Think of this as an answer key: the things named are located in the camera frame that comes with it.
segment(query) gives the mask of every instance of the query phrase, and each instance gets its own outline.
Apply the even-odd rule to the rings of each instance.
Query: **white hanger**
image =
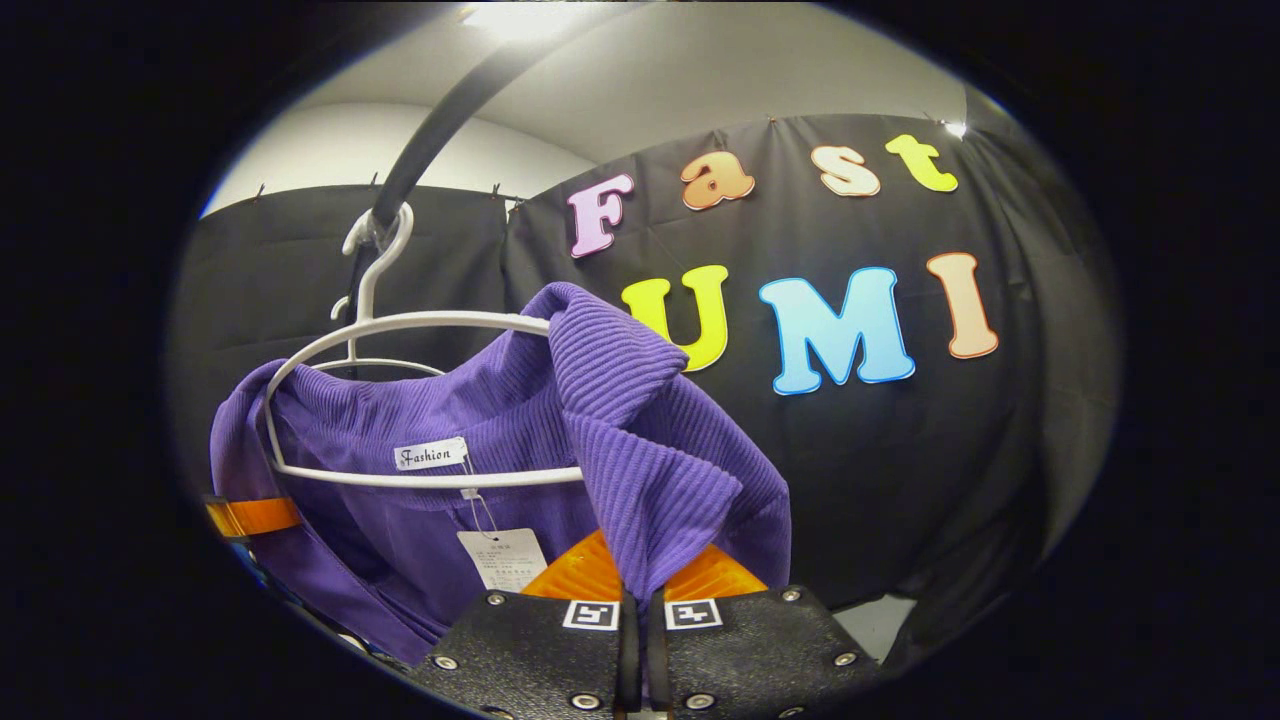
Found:
[[[370,209],[356,224],[351,227],[351,232],[347,233],[347,240],[342,241],[342,254],[351,255],[356,251],[358,245],[357,240],[365,237],[369,228],[369,218],[372,217],[372,210]],[[412,225],[412,210],[410,210],[410,224]],[[356,304],[356,324],[366,320],[374,319],[374,286],[378,284],[378,278],[381,277],[383,272],[390,266],[392,263],[399,258],[399,254],[404,250],[404,245],[408,242],[408,233],[396,233],[396,238],[392,241],[390,246],[383,252],[378,260],[374,260],[365,274],[360,278],[360,291],[356,296],[360,301]],[[337,320],[338,314],[342,309],[347,306],[351,297],[343,295],[338,302],[334,304],[333,310],[329,311],[329,319]],[[431,375],[443,375],[444,370],[436,370],[430,365],[421,365],[419,363],[410,363],[407,360],[392,360],[388,357],[360,357],[356,355],[356,341],[347,341],[347,357],[343,360],[332,360],[329,363],[320,363],[314,365],[316,370],[332,370],[334,368],[351,368],[351,366],[367,366],[367,365],[390,365],[393,368],[407,368],[410,370],[422,370]]]
[[[357,227],[364,222],[369,213],[357,220]],[[390,247],[387,252],[375,261],[365,277],[360,281],[360,306],[357,306],[357,315],[360,310],[366,309],[371,305],[374,297],[372,284],[376,282],[378,274],[387,268],[387,263],[394,260],[399,251],[404,247],[404,242],[408,241],[410,232],[413,229],[413,210],[410,209],[408,204],[401,205],[399,209],[399,224],[396,231],[396,240],[392,241]],[[307,359],[316,356],[330,347],[337,347],[343,342],[355,341],[356,338],[371,336],[381,332],[399,331],[407,328],[429,328],[429,327],[472,327],[472,328],[497,328],[497,329],[509,329],[520,331],[532,334],[540,334],[547,337],[550,332],[550,324],[540,318],[530,318],[527,315],[518,315],[513,313],[476,313],[467,310],[456,311],[428,311],[428,313],[401,313],[397,315],[387,315],[384,318],[364,316],[356,319],[355,323],[347,325],[346,328],[334,331],[300,350],[292,357],[289,357],[280,369],[275,372],[271,377],[271,382],[266,386],[266,397],[264,401],[264,410],[266,413],[266,432],[271,438],[271,465],[276,471],[288,475],[294,475],[300,478],[311,478],[316,480],[325,480],[330,483],[343,483],[352,486],[374,486],[374,487],[399,487],[399,488],[439,488],[439,489],[471,489],[471,488],[500,488],[500,487],[517,487],[517,486],[541,486],[552,483],[571,483],[582,479],[581,468],[556,468],[550,470],[526,470],[522,473],[493,473],[485,475],[452,475],[452,477],[421,477],[421,475],[365,475],[360,473],[337,473],[332,470],[312,470],[308,468],[296,468],[284,462],[284,455],[280,452],[280,441],[275,434],[275,419],[271,415],[271,396],[275,395],[276,388],[284,382],[284,378],[293,372],[294,368],[305,363]]]

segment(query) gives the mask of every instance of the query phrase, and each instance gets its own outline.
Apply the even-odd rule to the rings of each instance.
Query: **ceiling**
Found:
[[[498,49],[448,4],[294,109],[434,106]],[[876,113],[963,120],[957,79],[867,27],[808,3],[595,3],[611,17],[566,42],[475,117],[593,163],[768,115]]]

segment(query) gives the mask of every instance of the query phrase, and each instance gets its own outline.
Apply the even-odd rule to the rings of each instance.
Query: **tag string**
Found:
[[[474,475],[475,471],[476,471],[475,465],[471,464],[471,455],[470,454],[467,455],[466,460],[463,461],[463,468],[466,469],[466,471],[467,471],[468,475]],[[498,537],[497,536],[489,537],[484,532],[484,529],[480,528],[480,516],[476,514],[476,498],[479,497],[480,498],[480,505],[484,506],[484,514],[489,516],[489,525],[493,527],[493,532],[497,533],[498,532],[498,521],[493,519],[493,512],[489,510],[489,503],[484,501],[484,496],[480,495],[480,489],[479,488],[471,488],[470,496],[471,497],[468,497],[468,500],[471,501],[471,503],[470,503],[471,505],[471,520],[475,521],[476,530],[480,532],[480,537],[483,537],[484,539],[492,539],[493,542],[498,542]]]

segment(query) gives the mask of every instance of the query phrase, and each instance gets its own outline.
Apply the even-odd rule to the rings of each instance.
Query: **pink letter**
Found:
[[[613,233],[605,232],[600,220],[608,222],[611,227],[622,222],[620,195],[631,192],[635,184],[631,176],[622,174],[568,196],[577,231],[577,242],[568,251],[570,255],[584,258],[613,245]]]

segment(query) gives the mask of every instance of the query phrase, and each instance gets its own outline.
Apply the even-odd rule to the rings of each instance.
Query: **black rod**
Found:
[[[390,225],[410,191],[426,172],[426,167],[462,124],[494,95],[535,63],[550,55],[564,44],[564,38],[577,38],[620,14],[588,13],[545,38],[508,42],[472,68],[431,108],[431,113],[396,159],[392,172],[387,176],[387,183],[374,201],[374,232],[384,232]]]

